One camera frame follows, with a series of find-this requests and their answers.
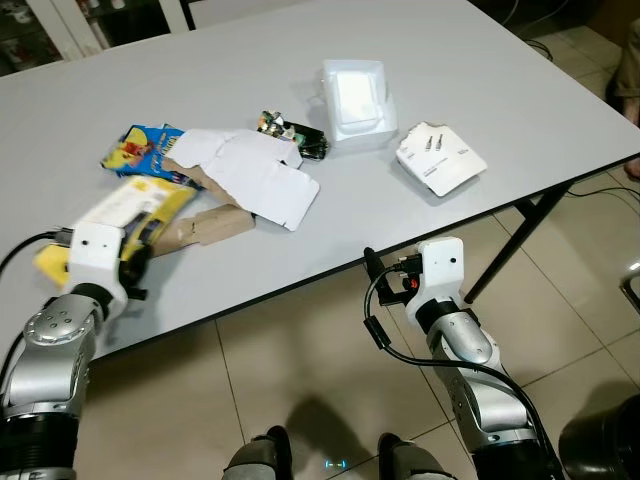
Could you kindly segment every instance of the black cable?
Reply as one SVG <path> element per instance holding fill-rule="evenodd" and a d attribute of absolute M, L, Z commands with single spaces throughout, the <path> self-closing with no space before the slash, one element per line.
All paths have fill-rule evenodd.
<path fill-rule="evenodd" d="M 537 20 L 534 20 L 533 22 L 531 22 L 531 23 L 529 23 L 529 24 L 525 25 L 524 27 L 522 27 L 522 28 L 520 29 L 520 31 L 518 31 L 518 32 L 516 33 L 516 35 L 517 35 L 517 36 L 520 36 L 520 35 L 522 35 L 525 31 L 527 31 L 527 30 L 529 30 L 531 27 L 533 27 L 534 25 L 537 25 L 538 23 L 540 23 L 540 22 L 542 22 L 542 21 L 546 20 L 547 18 L 551 18 L 551 17 L 553 17 L 556 13 L 558 13 L 560 10 L 562 10 L 564 7 L 566 7 L 568 3 L 569 3 L 569 0 L 565 0 L 565 1 L 564 1 L 564 2 L 562 2 L 562 3 L 560 4 L 560 6 L 559 6 L 558 8 L 556 8 L 553 12 L 548 13 L 548 14 L 547 14 L 547 15 L 545 15 L 544 17 L 541 17 L 541 18 L 539 18 L 539 19 L 537 19 Z"/>
<path fill-rule="evenodd" d="M 369 288 L 367 288 L 367 293 L 365 294 L 365 299 L 364 299 L 365 319 L 368 319 L 371 317 L 371 297 L 373 295 L 373 290 L 375 290 L 375 287 L 380 281 L 380 279 L 382 279 L 382 277 L 384 277 L 388 273 L 398 271 L 399 269 L 400 269 L 399 264 L 386 267 L 369 284 Z M 500 380 L 509 388 L 511 388 L 511 390 L 513 390 L 514 395 L 518 398 L 518 400 L 520 400 L 523 403 L 525 409 L 527 410 L 531 418 L 531 423 L 533 424 L 533 428 L 535 430 L 536 436 L 538 437 L 538 441 L 540 442 L 540 445 L 542 445 L 544 450 L 547 452 L 547 455 L 549 455 L 549 458 L 554 458 L 554 459 L 557 458 L 553 450 L 553 445 L 551 445 L 551 441 L 549 440 L 549 437 L 547 436 L 544 426 L 542 425 L 542 420 L 540 419 L 540 415 L 538 414 L 538 411 L 536 410 L 535 405 L 533 404 L 529 396 L 525 393 L 525 391 L 520 387 L 520 385 L 518 385 L 508 375 L 505 375 L 502 372 L 498 372 L 493 368 L 485 367 L 484 365 L 480 365 L 473 362 L 465 362 L 460 360 L 457 360 L 457 361 L 456 360 L 434 360 L 434 359 L 408 357 L 398 352 L 397 350 L 393 349 L 390 345 L 386 345 L 382 349 L 392 357 L 402 362 L 408 363 L 410 365 L 415 365 L 420 367 L 466 368 L 473 371 L 485 373 L 487 375 L 490 375 Z"/>
<path fill-rule="evenodd" d="M 594 190 L 593 192 L 588 192 L 588 193 L 573 193 L 572 191 L 569 190 L 569 191 L 567 191 L 567 195 L 571 195 L 572 197 L 582 198 L 582 197 L 590 197 L 591 195 L 595 195 L 597 193 L 611 192 L 611 191 L 614 191 L 614 190 L 622 190 L 622 191 L 625 191 L 625 192 L 634 193 L 634 194 L 636 194 L 638 196 L 638 200 L 640 200 L 640 192 L 637 192 L 637 191 L 633 190 L 632 188 L 626 188 L 626 187 L 601 188 L 600 190 Z"/>
<path fill-rule="evenodd" d="M 37 242 L 38 240 L 53 239 L 55 238 L 55 236 L 56 236 L 56 232 L 53 232 L 53 231 L 38 233 L 37 235 L 33 235 L 32 237 L 29 237 L 26 240 L 19 243 L 13 250 L 11 250 L 7 254 L 6 257 L 4 257 L 4 259 L 2 260 L 2 263 L 0 263 L 0 277 L 2 277 L 2 273 L 4 272 L 4 269 L 7 267 L 9 262 L 13 259 L 13 257 L 16 256 L 18 252 L 20 252 L 20 250 L 31 245 L 32 243 Z M 18 336 L 15 338 L 15 340 L 9 347 L 9 350 L 7 351 L 7 355 L 4 358 L 4 362 L 2 362 L 2 369 L 0 370 L 0 389 L 4 385 L 4 380 L 7 375 L 7 370 L 9 370 L 9 365 L 11 364 L 11 360 L 13 359 L 13 356 L 15 355 L 15 352 L 18 349 L 18 346 L 20 345 L 21 340 L 22 340 L 22 332 L 18 334 Z"/>
<path fill-rule="evenodd" d="M 640 215 L 640 212 L 638 212 L 638 210 L 636 210 L 636 207 L 634 207 L 631 203 L 629 203 L 626 199 L 622 198 L 622 196 L 618 195 L 617 193 L 615 193 L 615 192 L 600 192 L 599 194 L 600 195 L 609 195 L 610 197 L 615 198 L 616 200 L 620 200 L 627 207 L 629 207 L 633 213 L 635 213 L 636 215 Z M 572 197 L 568 193 L 565 193 L 564 196 L 565 196 L 565 198 L 580 198 L 580 197 Z"/>
<path fill-rule="evenodd" d="M 520 0 L 515 0 L 515 2 L 513 2 L 513 7 L 511 8 L 511 11 L 509 12 L 509 15 L 507 15 L 507 17 L 502 21 L 502 23 L 500 25 L 505 26 L 507 23 L 509 23 L 509 20 L 511 20 L 511 18 L 513 18 L 513 14 L 516 13 L 516 10 L 518 9 L 518 4 L 520 3 Z"/>
<path fill-rule="evenodd" d="M 531 39 L 524 40 L 524 43 L 526 43 L 530 47 L 537 48 L 542 53 L 544 53 L 545 57 L 547 57 L 547 60 L 549 60 L 550 62 L 553 62 L 553 54 L 551 53 L 551 50 L 549 50 L 549 47 L 547 47 L 544 43 L 539 42 L 538 40 L 531 40 Z"/>

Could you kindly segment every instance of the table leg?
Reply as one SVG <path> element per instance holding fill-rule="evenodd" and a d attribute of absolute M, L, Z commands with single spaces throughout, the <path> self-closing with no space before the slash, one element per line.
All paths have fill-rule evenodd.
<path fill-rule="evenodd" d="M 516 230 L 503 249 L 500 250 L 500 253 L 498 253 L 496 258 L 487 267 L 475 285 L 471 287 L 469 293 L 464 297 L 464 301 L 466 303 L 473 303 L 480 292 L 489 285 L 489 282 L 493 277 L 495 277 L 500 269 L 504 267 L 513 254 L 516 253 L 518 248 L 522 246 L 524 241 L 529 238 L 529 235 L 533 233 L 542 220 L 544 220 L 549 212 L 553 210 L 553 207 L 556 206 L 570 187 L 571 184 L 562 184 L 547 191 L 542 195 L 542 198 L 540 198 L 540 201 L 537 204 L 533 204 L 531 200 L 524 200 L 523 202 L 520 202 L 520 204 L 516 205 L 516 208 L 518 208 L 520 213 L 525 217 L 524 222 L 522 222 L 522 225 L 518 227 L 518 230 Z"/>
<path fill-rule="evenodd" d="M 640 297 L 633 290 L 633 286 L 631 285 L 631 282 L 636 278 L 640 278 L 640 272 L 636 272 L 626 278 L 623 278 L 620 289 L 622 290 L 622 293 L 624 293 L 625 297 L 627 297 L 627 299 L 633 304 L 638 313 L 640 313 Z"/>

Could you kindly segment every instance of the tiled floor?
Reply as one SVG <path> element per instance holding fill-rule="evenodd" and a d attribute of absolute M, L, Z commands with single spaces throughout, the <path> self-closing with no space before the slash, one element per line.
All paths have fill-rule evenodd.
<path fill-rule="evenodd" d="M 602 97 L 618 47 L 584 27 L 539 40 Z M 620 185 L 638 188 L 617 168 L 574 190 Z M 576 414 L 640 391 L 640 316 L 618 290 L 640 260 L 639 213 L 624 192 L 563 199 L 474 305 L 554 442 Z M 521 220 L 511 209 L 450 232 L 465 240 L 466 288 Z M 366 284 L 353 268 L 97 362 L 81 423 L 81 478 L 219 478 L 243 442 L 283 424 L 299 479 L 373 480 L 384 431 L 415 439 L 460 480 L 474 479 L 433 372 L 388 358 L 364 330 Z M 426 355 L 402 309 L 377 310 L 398 349 Z M 326 459 L 349 468 L 327 471 Z"/>

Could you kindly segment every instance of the white table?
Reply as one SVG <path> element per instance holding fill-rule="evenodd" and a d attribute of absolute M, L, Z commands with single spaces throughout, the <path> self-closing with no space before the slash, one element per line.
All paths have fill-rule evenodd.
<path fill-rule="evenodd" d="M 383 61 L 398 139 L 445 121 L 489 169 L 439 199 L 399 167 L 397 141 L 305 162 L 321 192 L 298 231 L 258 219 L 251 232 L 153 260 L 148 301 L 114 322 L 98 355 L 353 265 L 366 246 L 388 251 L 507 205 L 524 211 L 522 199 L 548 190 L 497 271 L 572 180 L 640 152 L 638 129 L 464 0 L 317 0 L 0 79 L 0 252 L 116 188 L 98 162 L 132 123 L 253 128 L 275 108 L 326 130 L 326 58 Z M 213 206 L 204 193 L 185 213 Z M 2 353 L 55 294 L 30 261 L 15 260 L 0 284 Z"/>

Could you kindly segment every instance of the brown cardboard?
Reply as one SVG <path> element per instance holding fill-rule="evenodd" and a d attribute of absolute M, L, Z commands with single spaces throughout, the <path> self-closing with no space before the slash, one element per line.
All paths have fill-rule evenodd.
<path fill-rule="evenodd" d="M 170 158 L 165 157 L 162 160 L 162 168 L 163 170 L 166 170 L 168 172 L 178 172 L 178 173 L 182 173 L 183 175 L 186 175 L 187 177 L 191 178 L 193 181 L 195 181 L 199 185 L 202 185 L 204 188 L 209 190 L 213 194 L 213 196 L 216 198 L 216 200 L 218 200 L 219 202 L 229 204 L 229 205 L 235 205 L 238 208 L 240 207 L 240 205 L 238 205 L 238 203 L 234 200 L 234 198 L 231 195 L 229 195 L 226 192 L 226 190 L 224 190 L 220 185 L 218 185 L 216 181 L 208 177 L 202 171 L 202 168 L 200 168 L 199 165 L 196 167 L 184 168 L 178 165 L 176 162 L 174 162 Z"/>
<path fill-rule="evenodd" d="M 154 242 L 153 255 L 158 257 L 192 243 L 209 245 L 251 230 L 254 226 L 251 213 L 233 205 L 223 205 L 171 223 Z"/>

